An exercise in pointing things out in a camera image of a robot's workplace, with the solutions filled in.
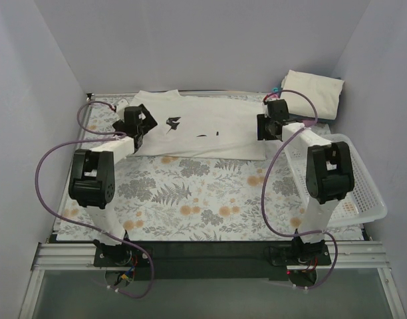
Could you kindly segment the white t shirt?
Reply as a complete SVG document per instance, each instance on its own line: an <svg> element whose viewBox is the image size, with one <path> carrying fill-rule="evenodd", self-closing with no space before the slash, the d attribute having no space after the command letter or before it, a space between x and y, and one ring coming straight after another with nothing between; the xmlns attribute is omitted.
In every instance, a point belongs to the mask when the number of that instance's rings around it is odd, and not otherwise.
<svg viewBox="0 0 407 319"><path fill-rule="evenodd" d="M143 138L139 156L179 156L228 160L264 160L257 139L258 102L232 98L182 96L140 91L131 106L144 105L158 125Z"/></svg>

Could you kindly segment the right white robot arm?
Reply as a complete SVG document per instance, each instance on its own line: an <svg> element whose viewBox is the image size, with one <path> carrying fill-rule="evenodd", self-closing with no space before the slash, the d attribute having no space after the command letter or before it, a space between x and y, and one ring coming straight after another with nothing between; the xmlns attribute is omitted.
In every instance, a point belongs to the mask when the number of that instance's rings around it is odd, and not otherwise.
<svg viewBox="0 0 407 319"><path fill-rule="evenodd" d="M326 230L334 210L354 189L350 148L314 133L309 124L292 119L285 100L264 103L267 111L257 115L257 139L279 140L304 155L305 189L309 201L305 216L285 242L269 248L274 265L307 265L327 253Z"/></svg>

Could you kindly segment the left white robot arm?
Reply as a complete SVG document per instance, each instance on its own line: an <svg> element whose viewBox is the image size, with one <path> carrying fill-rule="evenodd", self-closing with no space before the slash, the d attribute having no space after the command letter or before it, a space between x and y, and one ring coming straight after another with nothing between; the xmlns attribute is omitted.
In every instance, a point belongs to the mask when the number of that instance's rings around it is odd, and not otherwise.
<svg viewBox="0 0 407 319"><path fill-rule="evenodd" d="M102 229L102 234L93 240L94 245L112 263L124 266L131 261L132 249L104 235L109 233L126 239L126 231L114 210L114 169L120 160L139 150L143 137L158 123L143 104L129 106L122 100L116 109L120 111L120 119L112 127L126 136L89 150L76 150L72 158L68 194L85 208L94 226Z"/></svg>

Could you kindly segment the floral table mat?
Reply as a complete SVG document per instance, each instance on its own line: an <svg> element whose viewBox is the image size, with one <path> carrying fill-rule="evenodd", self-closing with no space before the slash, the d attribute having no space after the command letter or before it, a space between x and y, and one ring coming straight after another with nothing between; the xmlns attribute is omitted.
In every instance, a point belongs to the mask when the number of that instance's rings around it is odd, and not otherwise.
<svg viewBox="0 0 407 319"><path fill-rule="evenodd" d="M287 158L129 157L116 165L114 210L133 241L277 240L305 216Z"/></svg>

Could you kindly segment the white plastic basket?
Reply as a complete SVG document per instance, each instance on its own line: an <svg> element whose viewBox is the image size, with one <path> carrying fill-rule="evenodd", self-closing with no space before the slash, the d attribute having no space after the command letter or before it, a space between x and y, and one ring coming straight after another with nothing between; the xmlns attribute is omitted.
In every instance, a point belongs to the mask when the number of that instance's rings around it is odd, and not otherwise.
<svg viewBox="0 0 407 319"><path fill-rule="evenodd" d="M384 218L388 212L387 207L351 140L344 134L327 134L325 138L332 142L346 142L348 144L354 174L354 189L338 204L328 226L330 228L346 227L371 223ZM285 148L285 155L299 196L304 206L307 206L309 202L309 193L305 182L307 156L293 146Z"/></svg>

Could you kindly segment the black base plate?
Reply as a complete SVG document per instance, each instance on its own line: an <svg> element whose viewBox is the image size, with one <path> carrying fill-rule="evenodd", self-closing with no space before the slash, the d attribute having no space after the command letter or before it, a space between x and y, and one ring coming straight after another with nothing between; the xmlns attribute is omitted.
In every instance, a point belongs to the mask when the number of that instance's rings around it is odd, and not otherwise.
<svg viewBox="0 0 407 319"><path fill-rule="evenodd" d="M286 281L287 267L310 274L316 266L329 266L326 244L304 249L289 241L141 241L134 247L120 244L96 247L96 268L134 267L136 280L268 278Z"/></svg>

